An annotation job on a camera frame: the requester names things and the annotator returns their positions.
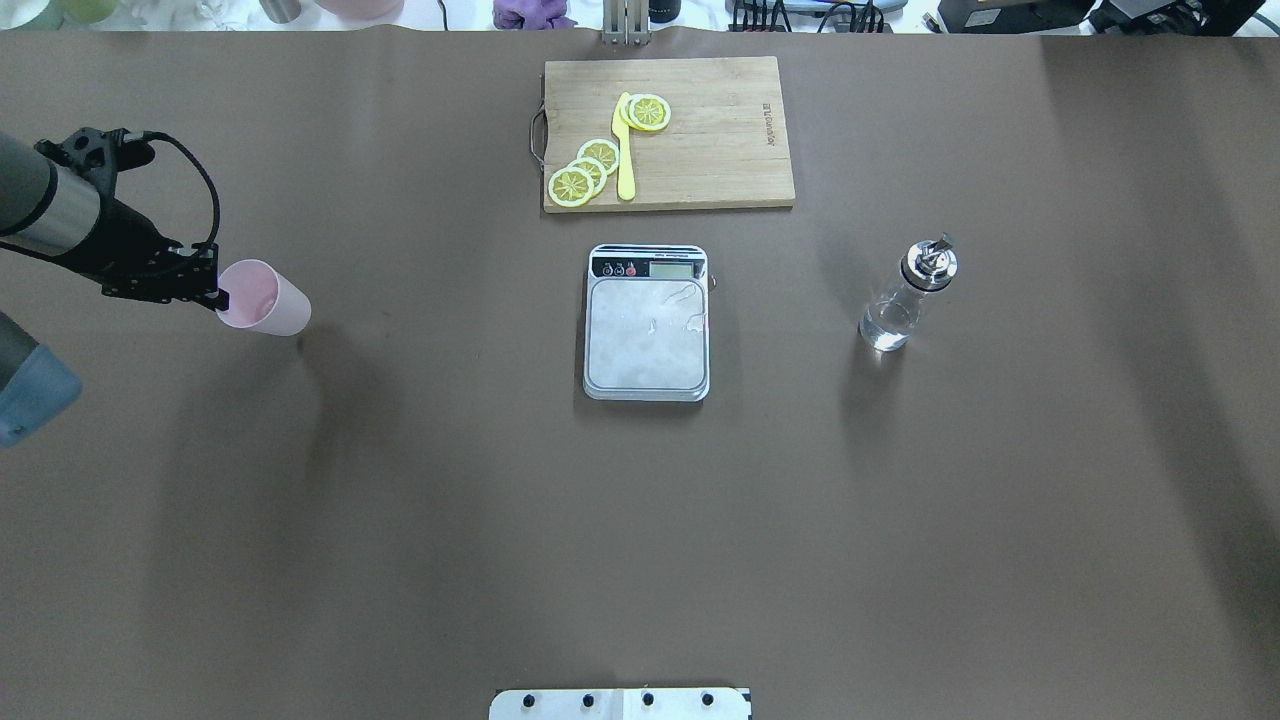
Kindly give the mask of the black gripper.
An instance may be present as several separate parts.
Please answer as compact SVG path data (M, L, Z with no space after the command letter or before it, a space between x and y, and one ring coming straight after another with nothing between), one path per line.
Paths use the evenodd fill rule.
M166 237L147 217L116 199L118 176L150 164L156 156L155 142L177 149L207 187L212 220L202 242L184 246ZM36 151L86 181L100 201L99 218L54 264L95 281L108 297L205 304L215 313L229 309L230 295L218 288L219 193L204 165L180 141L161 131L82 128L60 143L42 138Z

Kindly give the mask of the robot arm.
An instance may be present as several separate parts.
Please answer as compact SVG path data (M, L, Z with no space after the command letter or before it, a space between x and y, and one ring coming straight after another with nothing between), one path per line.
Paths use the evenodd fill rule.
M116 196L118 177L150 164L160 131L84 127L59 143L3 136L6 251L74 272L109 299L192 302L225 311L216 234L183 245ZM3 318L1 442L18 445L81 396L82 380L10 316Z

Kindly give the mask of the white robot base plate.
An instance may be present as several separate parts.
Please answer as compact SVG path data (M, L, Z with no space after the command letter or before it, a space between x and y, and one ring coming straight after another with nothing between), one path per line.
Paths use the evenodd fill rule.
M489 719L753 719L749 689L618 687L500 691Z

